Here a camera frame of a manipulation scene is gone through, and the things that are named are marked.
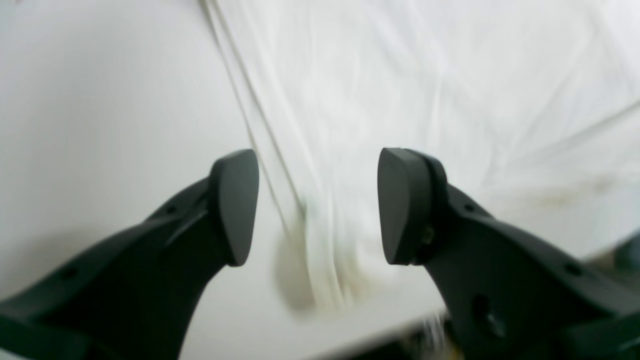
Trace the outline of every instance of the screw hole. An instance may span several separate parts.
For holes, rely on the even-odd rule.
[[[507,336],[506,324],[495,312],[489,298],[484,295],[477,295],[471,302],[471,311],[476,321],[476,325],[485,333],[496,339]]]
[[[70,267],[62,270],[60,277],[63,280],[71,280],[78,275],[78,269],[76,267]]]
[[[582,275],[582,270],[575,266],[574,264],[567,264],[564,266],[564,269],[566,270],[566,272],[568,272],[569,274],[572,274],[573,276],[581,276]]]
[[[422,243],[425,245],[431,245],[433,243],[433,238],[435,237],[435,231],[431,225],[427,225],[424,230],[424,234],[422,235]]]

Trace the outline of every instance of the white sheet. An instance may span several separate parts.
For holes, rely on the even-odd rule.
[[[319,309],[401,275],[381,253],[385,146],[440,158],[499,218],[576,256],[640,225],[637,3],[209,4]]]
[[[143,220],[216,158],[251,146],[197,0],[24,0],[8,28],[0,300]],[[442,307],[416,268],[412,283],[344,316],[291,311],[275,274],[295,258],[280,258],[284,230],[265,179],[249,259],[206,287],[181,359],[326,357]]]

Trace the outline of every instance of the white surface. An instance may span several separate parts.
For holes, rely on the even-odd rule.
[[[320,310],[393,283],[382,147],[574,256],[640,224],[636,1],[208,3]]]
[[[0,299],[144,219],[217,157],[250,146],[196,1],[25,0],[5,35]],[[414,268],[413,284],[349,314],[301,315],[276,274],[304,269],[284,245],[265,181],[258,207],[249,260],[206,289],[183,359],[301,359],[442,306]]]

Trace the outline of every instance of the wrinkled fabric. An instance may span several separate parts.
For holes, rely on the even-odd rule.
[[[381,248],[382,147],[437,157],[452,184],[525,228],[552,228],[552,214],[603,222],[602,204],[640,215],[630,202],[640,179],[633,1],[208,4],[321,309],[349,306],[401,275]],[[577,239],[556,225],[550,234],[585,256],[638,220],[603,222],[606,230]]]

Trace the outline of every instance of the black plastic arm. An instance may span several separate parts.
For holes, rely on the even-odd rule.
[[[248,257],[258,176],[253,151],[225,156],[143,223],[0,302],[0,347],[37,360],[178,358],[209,280]]]
[[[390,264],[424,265],[467,359],[640,359],[640,297],[494,219],[430,156],[383,149]]]

